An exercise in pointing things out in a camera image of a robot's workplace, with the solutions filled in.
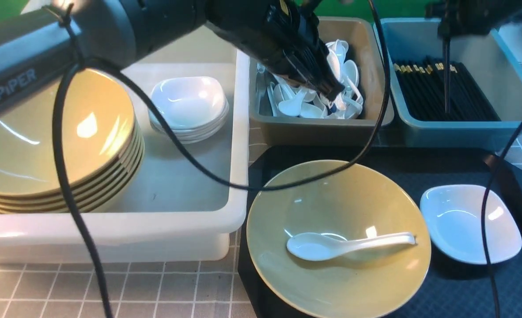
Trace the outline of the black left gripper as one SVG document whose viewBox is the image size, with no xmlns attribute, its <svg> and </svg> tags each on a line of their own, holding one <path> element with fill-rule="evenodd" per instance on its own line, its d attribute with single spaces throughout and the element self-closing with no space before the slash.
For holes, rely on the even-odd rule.
<svg viewBox="0 0 522 318">
<path fill-rule="evenodd" d="M 206 18 L 219 38 L 271 73 L 334 101 L 344 85 L 332 75 L 312 9 L 292 0 L 209 0 Z"/>
</svg>

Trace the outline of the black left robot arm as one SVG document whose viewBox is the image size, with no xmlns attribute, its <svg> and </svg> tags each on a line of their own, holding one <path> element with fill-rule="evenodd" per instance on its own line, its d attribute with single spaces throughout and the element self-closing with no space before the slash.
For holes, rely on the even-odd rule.
<svg viewBox="0 0 522 318">
<path fill-rule="evenodd" d="M 0 22 L 0 116 L 101 60 L 124 70 L 202 26 L 288 83 L 335 99 L 344 86 L 314 14 L 318 0 L 57 0 Z"/>
</svg>

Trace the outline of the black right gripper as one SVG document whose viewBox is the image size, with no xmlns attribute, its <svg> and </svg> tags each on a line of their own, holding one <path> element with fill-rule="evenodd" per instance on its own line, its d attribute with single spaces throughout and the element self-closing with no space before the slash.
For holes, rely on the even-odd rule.
<svg viewBox="0 0 522 318">
<path fill-rule="evenodd" d="M 425 5 L 425 18 L 439 18 L 441 38 L 485 36 L 522 14 L 522 0 L 437 0 Z"/>
</svg>

